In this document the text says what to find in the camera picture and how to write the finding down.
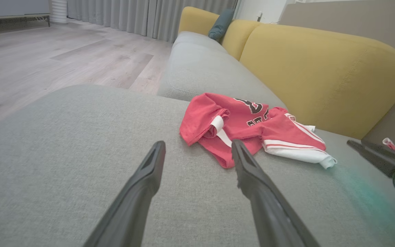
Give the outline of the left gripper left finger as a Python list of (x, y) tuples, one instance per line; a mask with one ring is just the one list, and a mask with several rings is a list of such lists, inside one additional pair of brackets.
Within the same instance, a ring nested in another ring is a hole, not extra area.
[(85, 247), (141, 246), (149, 207), (160, 188), (165, 156), (165, 142), (155, 142), (88, 237)]

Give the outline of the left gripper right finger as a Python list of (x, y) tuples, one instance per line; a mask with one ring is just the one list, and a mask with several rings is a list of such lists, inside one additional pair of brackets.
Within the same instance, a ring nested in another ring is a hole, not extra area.
[(232, 141), (237, 186), (248, 198), (262, 247), (318, 247), (304, 222), (240, 140)]

